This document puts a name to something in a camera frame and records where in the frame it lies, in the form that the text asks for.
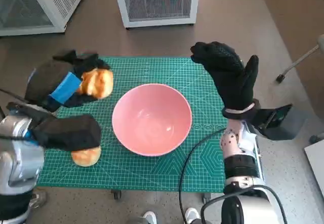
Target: bread roll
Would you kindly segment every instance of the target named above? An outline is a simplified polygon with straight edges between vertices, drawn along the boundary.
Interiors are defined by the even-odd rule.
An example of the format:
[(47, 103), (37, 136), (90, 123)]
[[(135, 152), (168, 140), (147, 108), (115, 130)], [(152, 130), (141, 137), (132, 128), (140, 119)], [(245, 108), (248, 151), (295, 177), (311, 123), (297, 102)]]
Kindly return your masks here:
[(96, 147), (88, 150), (71, 152), (74, 163), (82, 167), (90, 167), (95, 165), (100, 158), (101, 147)]
[(112, 92), (113, 73), (111, 70), (95, 68), (90, 72), (84, 72), (82, 80), (77, 90), (79, 94), (87, 94), (102, 99)]

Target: pink bowl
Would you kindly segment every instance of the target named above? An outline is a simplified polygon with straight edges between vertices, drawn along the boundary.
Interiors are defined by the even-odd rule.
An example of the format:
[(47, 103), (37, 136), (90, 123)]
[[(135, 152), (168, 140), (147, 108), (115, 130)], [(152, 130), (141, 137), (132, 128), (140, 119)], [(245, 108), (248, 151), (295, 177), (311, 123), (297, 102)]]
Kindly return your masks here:
[(150, 157), (167, 154), (181, 145), (191, 123), (186, 98), (162, 84), (146, 84), (128, 91), (112, 114), (117, 139), (130, 151)]

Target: bowl rim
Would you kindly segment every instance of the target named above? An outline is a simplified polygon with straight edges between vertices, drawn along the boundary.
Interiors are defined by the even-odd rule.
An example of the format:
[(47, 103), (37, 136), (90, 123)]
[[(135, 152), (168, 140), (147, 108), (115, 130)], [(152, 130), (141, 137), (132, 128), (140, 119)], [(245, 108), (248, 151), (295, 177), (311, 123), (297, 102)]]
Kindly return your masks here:
[[(119, 103), (119, 101), (123, 98), (123, 97), (125, 97), (128, 93), (130, 93), (131, 91), (133, 91), (133, 90), (135, 90), (135, 89), (138, 89), (138, 88), (140, 88), (140, 87), (144, 87), (144, 86), (163, 86), (163, 87), (168, 87), (169, 89), (172, 89), (172, 90), (174, 90), (175, 92), (177, 92), (183, 99), (184, 99), (184, 101), (186, 102), (186, 105), (187, 105), (187, 107), (188, 107), (188, 109), (189, 109), (189, 112), (190, 112), (190, 124), (189, 124), (189, 129), (188, 129), (188, 131), (186, 132), (186, 134), (183, 136), (183, 138), (179, 141), (179, 143), (178, 144), (176, 144), (174, 147), (172, 147), (172, 149), (170, 149), (168, 152), (165, 152), (165, 153), (162, 153), (162, 154), (154, 154), (154, 155), (152, 155), (152, 154), (143, 154), (143, 153), (139, 153), (138, 151), (136, 151), (136, 150), (133, 150), (133, 149), (131, 149), (131, 147), (128, 147), (128, 146), (126, 146), (125, 144), (123, 144), (123, 142), (118, 138), (118, 136), (116, 135), (116, 133), (115, 133), (115, 130), (114, 130), (114, 117), (115, 117), (115, 112), (116, 112), (116, 107), (117, 107), (117, 105), (118, 105), (118, 103)], [(112, 112), (112, 117), (111, 117), (111, 124), (112, 124), (112, 130), (113, 130), (113, 132), (114, 132), (114, 134), (115, 134), (115, 136), (116, 136), (116, 138), (117, 138), (117, 140), (126, 148), (126, 149), (128, 149), (128, 150), (130, 150), (131, 152), (134, 152), (134, 153), (136, 153), (136, 154), (138, 154), (138, 155), (140, 155), (140, 156), (145, 156), (145, 157), (159, 157), (159, 156), (163, 156), (163, 155), (166, 155), (166, 154), (168, 154), (168, 153), (170, 153), (170, 152), (172, 152), (172, 151), (174, 151), (176, 148), (178, 148), (184, 141), (185, 141), (185, 139), (188, 137), (188, 135), (189, 135), (189, 133), (190, 133), (190, 131), (191, 131), (191, 127), (192, 127), (192, 110), (191, 110), (191, 107), (190, 107), (190, 104), (189, 104), (189, 102), (188, 102), (188, 100), (184, 97), (184, 95), (182, 95), (182, 93), (180, 92), (180, 91), (178, 91), (178, 90), (176, 90), (176, 89), (174, 89), (173, 87), (171, 87), (171, 86), (168, 86), (168, 85), (166, 85), (166, 84), (159, 84), (159, 83), (149, 83), (149, 84), (143, 84), (143, 85), (140, 85), (140, 86), (136, 86), (136, 87), (134, 87), (134, 88), (132, 88), (131, 90), (129, 90), (129, 91), (127, 91), (118, 101), (117, 101), (117, 103), (116, 103), (116, 105), (115, 105), (115, 107), (114, 107), (114, 109), (113, 109), (113, 112)]]

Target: green cutting mat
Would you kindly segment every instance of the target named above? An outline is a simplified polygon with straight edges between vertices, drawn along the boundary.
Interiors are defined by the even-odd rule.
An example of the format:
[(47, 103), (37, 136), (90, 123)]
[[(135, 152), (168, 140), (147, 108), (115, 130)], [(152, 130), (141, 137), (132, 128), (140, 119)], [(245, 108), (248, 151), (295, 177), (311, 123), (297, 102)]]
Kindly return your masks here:
[[(39, 186), (103, 188), (118, 190), (177, 191), (180, 173), (193, 146), (207, 134), (221, 129), (226, 119), (215, 85), (202, 65), (190, 58), (104, 57), (114, 72), (114, 91), (106, 99), (79, 108), (61, 108), (59, 117), (92, 114), (102, 127), (102, 154), (89, 168), (76, 166), (68, 152), (48, 150)], [(162, 157), (138, 156), (116, 139), (111, 115), (117, 101), (131, 88), (146, 83), (167, 84), (189, 101), (193, 124), (189, 136)], [(183, 190), (222, 192), (224, 183), (220, 135), (200, 146), (187, 167)]]

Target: black wire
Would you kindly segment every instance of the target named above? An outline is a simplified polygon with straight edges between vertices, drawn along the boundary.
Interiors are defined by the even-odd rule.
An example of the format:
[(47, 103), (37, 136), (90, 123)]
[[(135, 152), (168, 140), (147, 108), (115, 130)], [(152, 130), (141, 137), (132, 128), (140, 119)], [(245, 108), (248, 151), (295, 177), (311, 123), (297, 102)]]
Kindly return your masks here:
[(224, 129), (220, 129), (220, 130), (217, 130), (209, 135), (207, 135), (205, 138), (201, 139), (191, 150), (191, 152), (189, 153), (188, 157), (187, 157), (187, 160), (186, 162), (184, 163), (184, 166), (183, 166), (183, 169), (182, 169), (182, 172), (181, 172), (181, 177), (180, 177), (180, 182), (179, 182), (179, 204), (180, 204), (180, 210), (181, 210), (181, 214), (182, 214), (182, 217), (183, 217), (183, 220), (184, 220), (184, 223), (185, 224), (188, 224), (187, 220), (186, 220), (186, 216), (185, 216), (185, 212), (183, 210), (183, 206), (182, 206), (182, 196), (181, 196), (181, 192), (182, 192), (182, 183), (183, 183), (183, 178), (184, 178), (184, 173), (186, 171), (186, 167), (187, 167), (187, 164), (190, 160), (190, 157), (192, 155), (192, 153), (194, 152), (194, 150), (200, 146), (202, 143), (204, 143), (205, 141), (211, 139), (213, 136), (215, 136), (216, 134), (224, 131), (226, 128)]
[(21, 136), (8, 136), (3, 134), (0, 134), (0, 139), (34, 141), (34, 139), (32, 138), (26, 138)]
[(2, 91), (4, 93), (6, 93), (6, 94), (8, 94), (8, 95), (10, 95), (10, 96), (12, 96), (14, 98), (16, 98), (17, 100), (20, 100), (20, 101), (22, 101), (24, 103), (28, 103), (28, 101), (26, 99), (22, 98), (21, 96), (18, 96), (17, 94), (15, 94), (15, 93), (13, 93), (11, 91), (7, 91), (7, 90), (2, 89), (2, 88), (0, 88), (0, 91)]
[(274, 191), (272, 188), (270, 188), (270, 187), (268, 187), (268, 186), (265, 186), (265, 185), (260, 185), (260, 184), (258, 184), (258, 185), (253, 185), (253, 186), (251, 186), (251, 187), (248, 187), (248, 188), (246, 188), (246, 189), (243, 189), (243, 190), (237, 191), (237, 192), (232, 193), (232, 194), (227, 194), (227, 195), (223, 195), (223, 196), (220, 196), (220, 197), (214, 198), (214, 199), (212, 199), (211, 201), (207, 202), (205, 205), (203, 205), (203, 207), (201, 208), (201, 211), (200, 211), (202, 224), (207, 224), (207, 223), (206, 223), (206, 219), (205, 219), (205, 210), (206, 210), (207, 207), (209, 207), (210, 205), (212, 205), (212, 204), (214, 204), (214, 203), (216, 203), (216, 202), (218, 202), (218, 201), (225, 200), (225, 199), (230, 198), (230, 197), (235, 197), (235, 196), (238, 196), (238, 195), (244, 194), (244, 193), (246, 193), (246, 192), (248, 192), (248, 191), (250, 191), (250, 190), (256, 189), (256, 188), (266, 189), (266, 190), (270, 191), (270, 192), (273, 194), (273, 196), (274, 196), (275, 199), (277, 200), (278, 205), (279, 205), (279, 207), (280, 207), (281, 214), (282, 214), (282, 218), (283, 218), (283, 222), (284, 222), (285, 224), (287, 224), (288, 222), (287, 222), (287, 218), (286, 218), (285, 210), (284, 210), (284, 207), (282, 206), (282, 203), (281, 203), (281, 201), (280, 201), (280, 199), (279, 199), (279, 196), (275, 193), (275, 191)]

